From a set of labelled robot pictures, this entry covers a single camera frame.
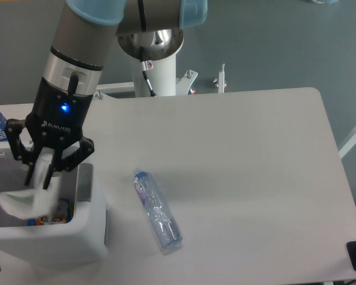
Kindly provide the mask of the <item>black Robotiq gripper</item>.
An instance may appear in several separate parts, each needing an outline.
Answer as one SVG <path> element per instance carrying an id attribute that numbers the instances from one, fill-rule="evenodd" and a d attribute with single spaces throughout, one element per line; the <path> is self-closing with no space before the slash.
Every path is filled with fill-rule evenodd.
<path id="1" fill-rule="evenodd" d="M 37 159 L 43 148 L 54 150 L 46 172 L 43 189 L 49 187 L 55 172 L 70 172 L 94 153 L 93 140 L 82 133 L 82 126 L 93 96 L 77 93 L 78 78 L 68 80 L 67 90 L 60 90 L 42 78 L 32 111 L 26 119 L 9 119 L 5 134 L 15 160 L 28 166 L 24 181 L 29 186 Z M 27 150 L 20 138 L 28 130 L 33 145 Z"/>

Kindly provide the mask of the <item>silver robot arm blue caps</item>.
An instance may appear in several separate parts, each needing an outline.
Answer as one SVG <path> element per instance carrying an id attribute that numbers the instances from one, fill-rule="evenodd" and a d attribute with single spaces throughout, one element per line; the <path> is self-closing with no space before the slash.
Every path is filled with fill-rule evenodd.
<path id="1" fill-rule="evenodd" d="M 82 126 L 115 37 L 182 31 L 203 24 L 207 12 L 207 1 L 66 1 L 33 108 L 5 126 L 13 157 L 27 166 L 25 185 L 44 148 L 53 150 L 44 189 L 94 152 Z"/>

